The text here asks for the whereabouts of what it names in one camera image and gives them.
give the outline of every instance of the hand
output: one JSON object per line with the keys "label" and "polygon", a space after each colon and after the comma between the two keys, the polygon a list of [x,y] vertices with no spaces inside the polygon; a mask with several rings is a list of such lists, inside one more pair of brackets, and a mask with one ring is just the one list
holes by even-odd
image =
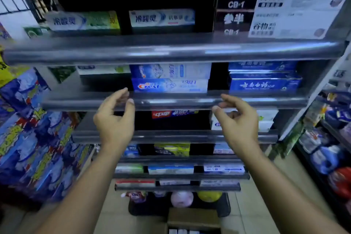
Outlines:
{"label": "hand", "polygon": [[[127,88],[111,94],[94,115],[94,123],[100,132],[101,151],[108,154],[121,153],[121,149],[124,150],[133,137],[135,105],[134,100],[128,99],[128,96]],[[116,104],[126,100],[124,115],[114,116]]]}
{"label": "hand", "polygon": [[[243,161],[256,153],[262,153],[258,145],[258,115],[254,108],[242,99],[226,94],[224,102],[214,106],[212,111],[222,126],[228,145]],[[236,108],[227,115],[222,108]]]}

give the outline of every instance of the fingernail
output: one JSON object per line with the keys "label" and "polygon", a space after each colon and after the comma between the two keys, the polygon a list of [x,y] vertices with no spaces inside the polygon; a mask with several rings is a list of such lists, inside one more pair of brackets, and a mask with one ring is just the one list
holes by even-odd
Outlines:
{"label": "fingernail", "polygon": [[219,106],[214,105],[214,106],[212,107],[212,111],[215,112],[218,108],[219,108]]}

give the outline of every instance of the yellow ball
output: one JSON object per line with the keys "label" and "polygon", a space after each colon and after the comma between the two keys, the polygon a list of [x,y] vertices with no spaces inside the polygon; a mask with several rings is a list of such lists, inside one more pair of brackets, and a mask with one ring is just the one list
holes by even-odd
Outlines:
{"label": "yellow ball", "polygon": [[202,191],[202,192],[198,192],[198,196],[204,202],[215,202],[222,196],[222,192],[205,192],[205,191]]}

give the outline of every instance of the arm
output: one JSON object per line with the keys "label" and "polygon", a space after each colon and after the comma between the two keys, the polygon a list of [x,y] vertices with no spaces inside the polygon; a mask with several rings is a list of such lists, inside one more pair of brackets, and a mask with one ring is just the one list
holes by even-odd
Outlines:
{"label": "arm", "polygon": [[132,99],[126,102],[123,117],[113,115],[116,102],[125,101],[128,95],[125,88],[101,104],[94,116],[100,132],[101,151],[36,234],[94,232],[118,160],[134,133],[135,106]]}
{"label": "arm", "polygon": [[[213,107],[228,145],[243,160],[280,233],[347,234],[324,215],[262,153],[258,145],[257,112],[243,100],[222,95],[224,102]],[[222,108],[236,107],[227,115]]]}

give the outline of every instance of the tiled floor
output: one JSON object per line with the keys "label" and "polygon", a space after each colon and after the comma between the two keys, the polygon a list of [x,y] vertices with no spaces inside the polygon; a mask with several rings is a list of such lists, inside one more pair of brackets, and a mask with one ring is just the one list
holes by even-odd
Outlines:
{"label": "tiled floor", "polygon": [[[305,169],[301,166],[294,153],[286,159],[277,158],[275,164],[328,216],[333,214],[325,203],[320,192],[310,179]],[[231,214],[222,218],[222,226],[237,230],[240,234],[256,233],[279,233],[270,213],[262,200],[253,180],[242,181],[241,192],[229,193]],[[151,225],[162,221],[162,217],[134,217],[128,213],[128,198],[121,198],[122,191],[114,191],[114,182],[106,196],[94,234],[118,233],[137,234],[149,233]],[[46,207],[38,214],[27,214],[20,227],[18,234],[31,234],[34,229],[45,220],[53,207]]]}

